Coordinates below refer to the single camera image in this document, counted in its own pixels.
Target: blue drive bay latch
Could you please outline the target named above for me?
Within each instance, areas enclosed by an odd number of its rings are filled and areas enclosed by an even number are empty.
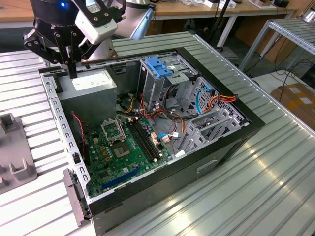
[[[167,69],[165,64],[157,57],[146,58],[145,62],[159,78],[174,74],[173,71]]]

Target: aluminum extrusion table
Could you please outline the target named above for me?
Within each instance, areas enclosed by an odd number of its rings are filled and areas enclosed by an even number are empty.
[[[196,35],[114,41],[121,56],[185,47],[266,125],[219,168],[109,232],[125,235],[305,235],[315,229],[314,132]],[[78,228],[66,189],[68,167],[38,57],[0,54],[0,114],[20,116],[38,178],[0,195],[0,235],[95,235]]]
[[[275,34],[272,36],[272,38],[262,51],[261,56],[263,56],[266,52],[269,51],[269,49],[272,47],[272,45],[280,35],[283,35],[284,37],[286,37],[287,39],[291,40],[296,45],[301,47],[299,54],[288,65],[288,68],[290,68],[294,64],[294,62],[296,62],[296,60],[300,57],[304,50],[315,55],[315,25],[304,22],[303,20],[298,18],[267,20],[265,25],[261,29],[259,35],[257,36],[256,40],[252,44],[250,50],[244,57],[239,67],[240,70],[243,71],[245,69],[246,65],[252,58],[257,47],[259,46],[259,44],[261,43],[269,29],[273,29],[275,31]]]

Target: expansion slot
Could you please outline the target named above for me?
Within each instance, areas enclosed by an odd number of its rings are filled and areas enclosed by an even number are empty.
[[[159,154],[147,134],[144,132],[141,125],[138,122],[127,123],[127,127],[135,138],[136,142],[140,146],[141,150],[144,152],[148,162],[154,162],[159,159]]]
[[[108,183],[103,184],[102,188],[103,189],[109,188],[109,187],[111,187],[111,186],[113,186],[113,185],[115,185],[117,183],[120,183],[120,182],[122,182],[122,181],[124,181],[124,180],[126,180],[128,178],[131,178],[131,177],[135,176],[138,173],[138,170],[140,170],[140,169],[141,169],[141,166],[138,166],[133,171],[131,171],[131,172],[129,172],[129,173],[123,175],[123,176],[120,176],[120,177],[118,177],[116,179],[113,179],[112,181],[109,181]]]

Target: green circuit board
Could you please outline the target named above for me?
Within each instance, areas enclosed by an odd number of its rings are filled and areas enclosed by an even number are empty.
[[[141,127],[146,128],[148,136],[153,132],[149,122],[145,118],[139,120]],[[92,133],[86,134],[89,149],[89,162],[85,160],[91,181],[88,183],[88,189],[91,197],[98,196],[103,192],[108,191],[131,178],[142,175],[171,159],[171,155],[165,146],[159,146],[156,150],[161,154],[157,162],[149,162],[139,147],[137,141],[133,137],[131,131],[128,129],[126,122],[121,123],[123,131],[126,135],[124,142],[116,141],[113,145],[109,145],[103,130],[100,128]],[[114,136],[117,134],[115,129],[112,129],[113,135],[107,133],[107,136]],[[117,180],[128,173],[134,173],[132,177],[128,177],[123,181],[103,188],[104,184]]]

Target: motherboard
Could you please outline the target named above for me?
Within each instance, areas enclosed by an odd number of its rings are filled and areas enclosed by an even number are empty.
[[[154,143],[155,133],[145,118],[126,122],[111,120],[85,137],[89,152],[85,163],[91,177],[88,183],[91,197],[171,159],[171,154],[163,144]]]

